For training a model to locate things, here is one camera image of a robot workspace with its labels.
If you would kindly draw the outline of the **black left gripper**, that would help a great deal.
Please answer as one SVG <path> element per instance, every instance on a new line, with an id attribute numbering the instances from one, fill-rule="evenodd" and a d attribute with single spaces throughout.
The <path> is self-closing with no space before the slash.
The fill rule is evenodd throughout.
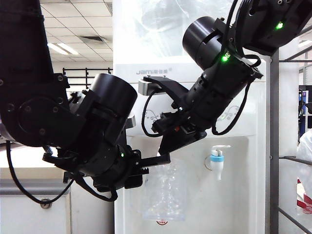
<path id="1" fill-rule="evenodd" d="M 143 184 L 143 176 L 149 173 L 147 167 L 171 163 L 170 154 L 141 159 L 141 152 L 131 146 L 119 146 L 119 155 L 113 165 L 103 174 L 92 177 L 93 186 L 101 193 L 113 187 L 132 189 Z"/>

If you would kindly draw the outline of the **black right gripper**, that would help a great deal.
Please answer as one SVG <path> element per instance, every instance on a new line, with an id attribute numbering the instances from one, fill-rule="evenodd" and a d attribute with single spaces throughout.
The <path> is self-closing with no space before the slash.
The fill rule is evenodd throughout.
<path id="1" fill-rule="evenodd" d="M 199 110 L 163 112 L 152 124 L 153 137 L 162 137 L 158 152 L 163 155 L 207 136 L 207 115 Z"/>

